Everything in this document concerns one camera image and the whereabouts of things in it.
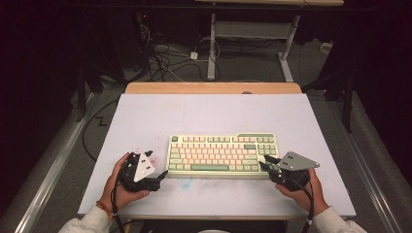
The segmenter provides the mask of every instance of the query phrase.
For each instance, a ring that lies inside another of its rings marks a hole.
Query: green keycap
[[[202,165],[202,164],[192,164],[192,171],[228,171],[229,167],[227,165]]]
[[[245,144],[243,149],[246,150],[255,150],[257,148],[257,146],[255,146],[255,144]]]
[[[256,160],[242,160],[242,165],[257,165],[258,162]]]
[[[273,134],[239,134],[237,137],[274,137]]]
[[[170,153],[172,153],[172,154],[179,154],[179,149],[172,149],[172,150],[170,150]]]
[[[253,160],[258,160],[258,157],[256,155],[244,155],[245,159],[253,159]]]
[[[170,164],[182,164],[182,159],[173,158],[169,160]]]

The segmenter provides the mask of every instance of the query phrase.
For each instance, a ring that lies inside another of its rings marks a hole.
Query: handheld controller
[[[260,162],[263,171],[272,182],[285,186],[289,191],[298,191],[309,183],[308,168],[317,168],[319,163],[289,151],[283,159],[264,156],[266,163]]]
[[[147,178],[155,171],[148,158],[152,153],[151,150],[144,154],[132,152],[127,157],[120,170],[120,182],[124,189],[131,192],[140,190],[158,191],[160,189],[160,182],[166,177],[168,171],[164,171],[157,178]]]

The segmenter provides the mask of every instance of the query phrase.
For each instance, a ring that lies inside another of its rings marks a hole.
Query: keyboard
[[[268,178],[265,154],[279,158],[272,133],[172,135],[166,164],[169,177]]]

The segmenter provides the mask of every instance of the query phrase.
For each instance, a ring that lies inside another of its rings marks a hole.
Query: human hand
[[[305,188],[310,194],[312,194],[312,189],[313,189],[314,216],[315,216],[317,214],[320,214],[327,208],[329,208],[329,205],[325,201],[324,193],[322,191],[321,181],[319,181],[319,178],[316,176],[315,169],[311,168],[308,170],[308,172],[309,172],[310,183],[307,184]],[[309,212],[311,204],[310,204],[308,196],[305,194],[304,191],[299,190],[299,191],[291,192],[281,184],[276,184],[275,187],[282,194],[293,199],[300,208]]]
[[[100,198],[100,202],[105,205],[110,212],[113,211],[112,208],[112,200],[111,200],[111,195],[112,195],[112,190],[115,187],[115,182],[116,178],[118,176],[119,170],[121,166],[124,164],[126,161],[127,157],[129,156],[129,153],[126,153],[115,165],[115,168],[113,168],[112,175],[108,178],[106,181],[106,185],[104,186],[103,194]],[[129,192],[124,189],[122,185],[118,186],[118,192],[116,195],[116,205],[118,207],[118,210],[121,208],[125,207],[128,203],[132,201],[136,201],[139,199],[142,199],[146,196],[148,196],[150,192],[148,190],[141,190],[138,192]]]

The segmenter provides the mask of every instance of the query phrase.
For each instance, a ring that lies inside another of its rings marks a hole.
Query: white desk
[[[153,150],[156,175],[165,169],[172,134],[275,133],[288,150],[320,162],[327,202],[342,216],[355,210],[305,94],[124,94],[86,189],[79,214],[101,195],[114,164],[127,151]],[[178,219],[306,217],[267,180],[170,179],[122,216]]]
[[[268,5],[295,5],[302,7],[342,6],[343,0],[196,0],[200,2],[234,3],[234,4],[268,4]],[[207,79],[215,79],[216,65],[216,37],[241,37],[263,39],[286,39],[283,52],[278,53],[278,58],[286,82],[293,82],[291,69],[288,64],[288,55],[291,50],[294,34],[299,23],[300,16],[294,16],[291,23],[246,22],[246,21],[217,21],[216,14],[212,14],[210,32],[210,51]]]

